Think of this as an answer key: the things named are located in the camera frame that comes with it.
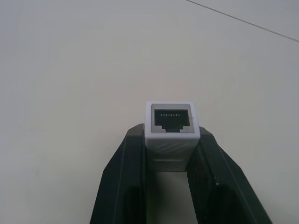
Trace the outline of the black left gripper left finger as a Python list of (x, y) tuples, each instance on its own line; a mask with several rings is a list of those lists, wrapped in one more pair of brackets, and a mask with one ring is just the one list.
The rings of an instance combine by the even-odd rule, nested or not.
[(103, 170), (90, 223), (155, 224), (158, 174), (149, 170), (144, 124), (128, 130)]

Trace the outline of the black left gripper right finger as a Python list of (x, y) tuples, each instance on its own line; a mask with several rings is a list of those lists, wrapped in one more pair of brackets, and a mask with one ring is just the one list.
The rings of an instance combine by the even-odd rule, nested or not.
[(203, 127), (186, 172), (199, 224), (271, 223), (242, 169)]

